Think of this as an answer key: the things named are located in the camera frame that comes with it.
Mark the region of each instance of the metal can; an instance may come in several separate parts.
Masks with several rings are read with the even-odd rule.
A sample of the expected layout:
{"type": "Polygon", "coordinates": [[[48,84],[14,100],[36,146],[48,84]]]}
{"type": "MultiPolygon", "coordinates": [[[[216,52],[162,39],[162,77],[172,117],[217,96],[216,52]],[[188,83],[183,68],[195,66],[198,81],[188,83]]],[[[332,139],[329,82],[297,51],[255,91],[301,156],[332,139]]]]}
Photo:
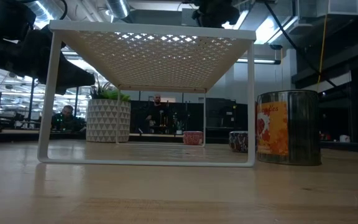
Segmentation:
{"type": "Polygon", "coordinates": [[[309,90],[264,93],[257,100],[257,158],[278,164],[321,164],[318,94],[309,90]]]}

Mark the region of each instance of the white geometric planter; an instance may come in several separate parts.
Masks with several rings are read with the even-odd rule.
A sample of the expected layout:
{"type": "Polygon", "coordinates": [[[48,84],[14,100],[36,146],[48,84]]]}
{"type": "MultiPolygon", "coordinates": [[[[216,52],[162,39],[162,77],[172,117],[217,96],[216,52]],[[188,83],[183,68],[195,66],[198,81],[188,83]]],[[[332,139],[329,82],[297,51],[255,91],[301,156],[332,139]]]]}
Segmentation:
{"type": "MultiPolygon", "coordinates": [[[[86,110],[86,140],[91,142],[116,142],[117,100],[89,100],[86,110]]],[[[121,102],[119,112],[119,142],[129,139],[131,103],[121,102]]]]}

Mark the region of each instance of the patterned cup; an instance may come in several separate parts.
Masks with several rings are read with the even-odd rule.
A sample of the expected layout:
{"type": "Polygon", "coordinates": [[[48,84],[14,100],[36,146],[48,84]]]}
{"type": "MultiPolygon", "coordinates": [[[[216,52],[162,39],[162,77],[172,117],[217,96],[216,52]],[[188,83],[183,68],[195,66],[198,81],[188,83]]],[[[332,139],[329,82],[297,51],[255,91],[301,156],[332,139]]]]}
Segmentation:
{"type": "Polygon", "coordinates": [[[203,143],[202,131],[185,131],[183,132],[183,142],[186,145],[197,146],[203,143]]]}
{"type": "Polygon", "coordinates": [[[248,131],[230,132],[229,145],[233,152],[248,152],[248,131]]]}

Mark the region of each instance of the person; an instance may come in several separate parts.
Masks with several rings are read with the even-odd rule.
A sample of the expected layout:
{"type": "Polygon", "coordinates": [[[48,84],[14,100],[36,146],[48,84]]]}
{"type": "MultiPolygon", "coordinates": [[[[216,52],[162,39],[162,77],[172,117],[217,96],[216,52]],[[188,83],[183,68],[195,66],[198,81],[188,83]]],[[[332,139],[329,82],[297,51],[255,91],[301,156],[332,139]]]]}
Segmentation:
{"type": "Polygon", "coordinates": [[[76,121],[73,116],[73,111],[74,108],[72,106],[70,105],[64,106],[62,112],[52,116],[52,128],[59,131],[64,131],[64,130],[74,131],[76,128],[76,121]]]}
{"type": "Polygon", "coordinates": [[[153,126],[160,126],[161,124],[164,124],[163,119],[165,117],[166,113],[166,106],[161,104],[161,95],[159,93],[156,93],[154,95],[154,104],[149,108],[147,112],[147,121],[153,121],[153,126]]]}

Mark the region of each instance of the can label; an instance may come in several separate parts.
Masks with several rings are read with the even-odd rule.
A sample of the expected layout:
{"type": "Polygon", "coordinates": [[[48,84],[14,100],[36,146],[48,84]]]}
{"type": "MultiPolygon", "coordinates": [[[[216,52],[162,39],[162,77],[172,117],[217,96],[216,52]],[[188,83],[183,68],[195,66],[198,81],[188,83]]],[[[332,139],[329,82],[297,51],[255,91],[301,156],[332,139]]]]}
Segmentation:
{"type": "Polygon", "coordinates": [[[288,155],[287,102],[257,106],[258,153],[288,155]]]}

